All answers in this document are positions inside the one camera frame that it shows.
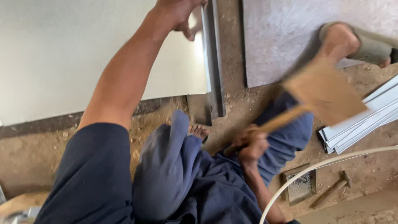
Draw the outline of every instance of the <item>ground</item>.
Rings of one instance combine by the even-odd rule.
[[[227,115],[213,121],[210,138],[205,146],[205,150],[211,154],[230,141],[241,128],[250,124],[282,91],[279,84],[245,88],[239,0],[218,1],[218,12]],[[344,69],[343,73],[361,95],[366,95],[396,75],[398,66],[392,65],[381,70],[375,65],[363,64]],[[129,130],[132,176],[138,163],[141,145],[148,135],[162,123],[170,122],[175,109],[189,113],[184,97],[168,98],[166,101],[159,110],[132,118]],[[283,171],[336,156],[326,154],[318,141],[315,131],[321,126],[322,123],[315,119],[314,134],[310,143],[304,151],[297,152],[296,159],[288,162]],[[65,145],[75,132],[76,129],[71,128],[0,140],[0,185],[6,197],[10,199],[25,192],[50,189]],[[398,145],[398,122],[375,130],[347,151],[390,145]],[[353,186],[341,190],[325,206],[397,186],[398,168],[393,166],[397,160],[398,153],[386,152],[321,168],[317,171],[317,195],[339,179],[341,170],[347,171],[353,180]],[[269,188],[276,192],[280,186],[279,178],[275,177]],[[292,207],[283,197],[278,203],[287,218],[294,218],[310,213],[312,210],[308,207],[316,198],[317,196],[313,196]]]

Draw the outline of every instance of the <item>gray sandal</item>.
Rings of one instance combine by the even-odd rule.
[[[323,25],[319,39],[325,39],[328,28],[334,24],[345,24],[358,37],[361,45],[356,53],[347,56],[349,59],[369,62],[378,65],[391,57],[391,64],[398,62],[398,40],[373,33],[345,22],[335,21]]]

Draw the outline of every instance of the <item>white cable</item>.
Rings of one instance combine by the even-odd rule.
[[[260,224],[264,224],[265,221],[265,217],[268,214],[269,209],[271,208],[272,204],[274,204],[275,200],[279,197],[279,195],[291,184],[293,183],[293,181],[297,180],[299,177],[303,176],[305,173],[317,169],[319,167],[323,167],[326,164],[330,165],[330,163],[334,163],[336,161],[339,160],[343,160],[343,159],[347,159],[347,158],[353,158],[353,157],[357,157],[357,156],[361,156],[361,155],[365,155],[365,154],[369,154],[369,153],[374,153],[374,152],[382,152],[382,151],[389,151],[389,150],[398,150],[398,146],[390,146],[390,147],[381,147],[381,148],[374,148],[374,149],[367,149],[367,150],[361,150],[361,151],[357,151],[357,152],[352,152],[352,153],[348,153],[348,154],[344,154],[344,155],[339,155],[337,157],[331,158],[331,159],[327,159],[324,160],[320,163],[317,163],[315,165],[312,165],[310,167],[308,167],[307,169],[299,172],[297,175],[295,175],[293,178],[291,178],[290,180],[288,180],[276,193],[275,195],[271,198],[271,200],[269,201],[267,207],[265,208],[263,215],[261,216],[260,219]]]

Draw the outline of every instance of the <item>navy blue pants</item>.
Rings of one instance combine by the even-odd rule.
[[[254,123],[262,125],[296,103],[285,92]],[[305,114],[268,136],[270,147],[258,165],[267,186],[286,162],[295,158],[297,150],[304,150],[311,137],[312,121],[313,115]],[[212,175],[211,169],[220,164],[227,163],[243,178],[236,157],[226,158],[222,151],[211,157],[201,150],[200,138],[187,136],[188,126],[188,116],[176,111],[171,126],[164,124],[157,128],[143,145],[133,182],[133,210],[139,218],[163,220],[170,217],[183,203],[195,179]]]

